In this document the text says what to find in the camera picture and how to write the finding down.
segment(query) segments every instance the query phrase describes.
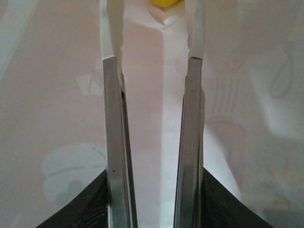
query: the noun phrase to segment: tongs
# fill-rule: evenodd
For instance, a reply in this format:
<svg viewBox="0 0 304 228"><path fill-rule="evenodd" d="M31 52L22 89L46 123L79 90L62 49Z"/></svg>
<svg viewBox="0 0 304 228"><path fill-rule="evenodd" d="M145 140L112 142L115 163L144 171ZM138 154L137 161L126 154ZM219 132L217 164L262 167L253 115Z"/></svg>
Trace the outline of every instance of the tongs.
<svg viewBox="0 0 304 228"><path fill-rule="evenodd" d="M132 159L122 70L124 0L100 0L100 38L104 66L104 105L109 186L109 227L137 228ZM174 227L200 227L203 175L204 52L202 0L186 0L188 72L182 106Z"/></svg>

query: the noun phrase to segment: textured rubber grip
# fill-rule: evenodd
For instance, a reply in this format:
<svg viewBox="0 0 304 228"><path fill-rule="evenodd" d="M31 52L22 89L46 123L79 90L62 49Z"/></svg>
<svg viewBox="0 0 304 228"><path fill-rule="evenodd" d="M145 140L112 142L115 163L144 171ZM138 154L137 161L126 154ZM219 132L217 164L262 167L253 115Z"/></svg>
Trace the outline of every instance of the textured rubber grip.
<svg viewBox="0 0 304 228"><path fill-rule="evenodd" d="M106 228L108 184L106 170L79 195L37 228Z"/></svg>
<svg viewBox="0 0 304 228"><path fill-rule="evenodd" d="M273 228L235 198L206 169L203 172L202 228Z"/></svg>

